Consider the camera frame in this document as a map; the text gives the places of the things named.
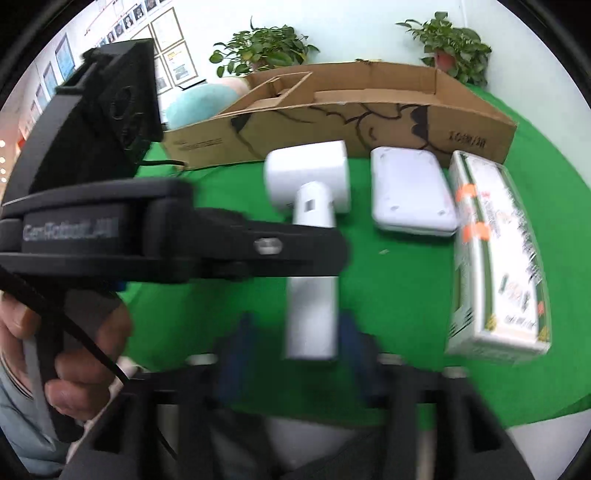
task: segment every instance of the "orange tape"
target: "orange tape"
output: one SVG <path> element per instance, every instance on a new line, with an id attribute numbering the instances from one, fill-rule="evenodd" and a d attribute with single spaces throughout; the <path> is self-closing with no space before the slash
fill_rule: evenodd
<path id="1" fill-rule="evenodd" d="M 491 238 L 491 227 L 484 222 L 471 223 L 466 225 L 462 229 L 462 241 L 466 244 L 473 237 L 477 237 L 480 240 L 489 241 Z"/>
<path id="2" fill-rule="evenodd" d="M 456 190 L 456 202 L 460 201 L 464 197 L 474 198 L 476 196 L 476 186 L 473 183 L 465 183 Z"/>

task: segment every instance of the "human hand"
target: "human hand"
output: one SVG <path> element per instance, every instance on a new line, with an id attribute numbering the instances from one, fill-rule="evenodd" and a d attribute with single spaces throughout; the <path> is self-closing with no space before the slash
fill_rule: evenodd
<path id="1" fill-rule="evenodd" d="M 12 374 L 31 391 L 22 340 L 30 338 L 41 319 L 31 309 L 4 293 L 0 299 L 0 348 Z M 101 324 L 95 342 L 117 361 L 132 332 L 132 321 L 122 303 Z M 47 401 L 60 413 L 77 420 L 90 420 L 107 405 L 114 374 L 88 350 L 80 348 L 56 357 L 58 378 L 45 384 Z"/>

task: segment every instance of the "green table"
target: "green table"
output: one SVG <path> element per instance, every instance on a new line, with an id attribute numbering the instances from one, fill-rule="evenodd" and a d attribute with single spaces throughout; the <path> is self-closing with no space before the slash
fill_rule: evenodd
<path id="1" fill-rule="evenodd" d="M 444 354 L 452 302 L 451 242 L 378 231 L 371 219 L 367 159 L 350 159 L 352 211 L 339 228 L 352 246 L 340 279 L 340 306 L 377 335 L 385 350 L 416 367 L 463 365 L 506 426 L 558 416 L 591 393 L 591 191 L 566 159 L 526 120 L 482 90 L 519 127 L 506 160 L 534 228 L 544 262 L 553 318 L 549 353 L 516 366 Z M 165 158 L 154 145 L 149 159 Z M 171 174 L 169 167 L 140 175 Z M 198 185 L 195 204 L 238 210 L 253 219 L 283 220 L 269 204 L 262 163 L 215 167 L 185 174 Z M 255 359 L 239 408 L 340 424 L 371 424 L 379 412 L 363 407 L 348 368 L 340 363 L 284 361 L 285 279 L 244 283 L 197 280 L 180 286 L 130 284 L 123 295 L 135 319 L 128 355 L 149 369 L 174 368 L 206 352 L 256 313 Z"/>

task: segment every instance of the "white and green box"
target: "white and green box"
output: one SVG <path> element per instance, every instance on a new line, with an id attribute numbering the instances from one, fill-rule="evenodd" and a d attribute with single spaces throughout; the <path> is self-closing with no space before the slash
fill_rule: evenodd
<path id="1" fill-rule="evenodd" d="M 506 168 L 456 151 L 450 179 L 460 229 L 447 353 L 513 362 L 543 355 L 551 335 L 544 270 Z"/>

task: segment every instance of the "black handheld device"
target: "black handheld device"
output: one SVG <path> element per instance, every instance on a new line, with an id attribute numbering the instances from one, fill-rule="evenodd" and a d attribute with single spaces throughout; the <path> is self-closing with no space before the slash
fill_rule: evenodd
<path id="1" fill-rule="evenodd" d="M 152 42 L 85 53 L 27 139 L 3 199 L 0 277 L 9 281 L 0 288 L 51 305 L 24 350 L 39 423 L 63 442 L 82 427 L 47 403 L 44 384 L 57 378 L 59 313 L 73 288 L 108 296 L 120 281 L 336 276 L 348 261 L 336 229 L 194 208 L 193 188 L 180 178 L 132 178 L 163 137 Z"/>

